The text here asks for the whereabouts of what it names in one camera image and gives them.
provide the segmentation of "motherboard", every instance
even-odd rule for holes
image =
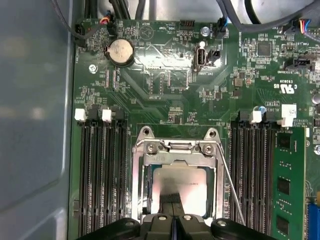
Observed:
[[[68,238],[157,213],[165,191],[208,223],[311,239],[319,87],[320,45],[285,27],[103,26],[75,49]]]

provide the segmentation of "mounting screw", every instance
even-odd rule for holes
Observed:
[[[317,154],[317,155],[320,155],[320,145],[315,145],[314,153]]]
[[[220,225],[221,227],[227,226],[227,223],[226,223],[225,221],[222,221],[222,220],[218,221],[217,223],[218,223],[218,225]]]
[[[202,151],[206,155],[211,155],[214,152],[214,148],[212,147],[211,144],[206,144],[203,146]]]
[[[97,67],[96,65],[94,65],[94,64],[91,64],[91,65],[89,66],[89,72],[90,72],[91,74],[96,74],[96,73],[98,72],[98,67]]]
[[[149,143],[147,146],[146,146],[146,151],[149,153],[149,154],[154,154],[156,151],[157,151],[157,148],[154,144],[152,143]]]
[[[191,220],[191,219],[192,219],[192,217],[191,217],[191,216],[189,216],[189,215],[184,215],[184,216],[183,216],[183,218],[184,218],[185,220],[187,220],[187,221],[189,221],[189,220]]]
[[[203,28],[201,28],[200,33],[203,37],[208,37],[210,35],[210,28],[204,26]]]

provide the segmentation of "blue connector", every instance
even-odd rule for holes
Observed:
[[[308,240],[320,240],[320,207],[308,205]]]

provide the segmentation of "cable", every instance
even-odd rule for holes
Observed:
[[[98,0],[89,0],[90,1],[90,14],[92,19],[98,18]]]
[[[123,19],[131,19],[125,0],[118,0],[118,1],[119,1],[119,6],[121,8],[121,12],[123,13]]]
[[[250,21],[253,24],[261,24],[260,20],[258,19],[257,15],[256,15],[254,7],[252,6],[252,0],[244,0],[244,7],[245,7],[246,14],[248,14]]]
[[[223,18],[227,19],[228,15],[227,15],[227,11],[226,11],[225,5],[223,3],[223,0],[216,0],[216,2],[219,5],[219,8],[220,8],[220,10],[222,12]]]
[[[95,25],[86,35],[81,35],[79,33],[77,33],[75,30],[73,30],[67,23],[66,19],[64,18],[60,7],[58,5],[57,0],[51,0],[51,4],[53,7],[54,12],[56,13],[56,15],[59,17],[59,20],[61,21],[61,23],[63,24],[63,26],[75,37],[78,39],[88,39],[90,37],[92,37],[102,26],[103,24],[97,24]]]
[[[232,24],[238,29],[238,31],[243,33],[259,33],[259,32],[270,30],[278,26],[285,25],[288,22],[290,22],[292,19],[297,18],[298,16],[301,16],[303,14],[306,14],[311,10],[314,10],[315,8],[320,7],[320,0],[316,0],[310,3],[309,5],[305,6],[301,10],[296,11],[295,13],[292,13],[286,17],[280,18],[275,21],[271,21],[263,24],[242,24],[236,14],[236,11],[231,1],[230,0],[221,0],[221,1],[223,2],[227,16],[229,17]]]
[[[84,0],[84,18],[90,18],[90,0]]]
[[[119,4],[118,0],[109,0],[109,3],[112,4],[115,17],[117,19],[125,19],[124,13],[122,12],[122,9],[120,7],[120,4]]]
[[[135,11],[135,20],[142,20],[146,6],[146,0],[139,0]]]

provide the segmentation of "gray metal panel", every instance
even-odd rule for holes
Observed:
[[[69,2],[60,1],[65,16]],[[0,2],[0,239],[66,239],[68,34],[50,1]]]

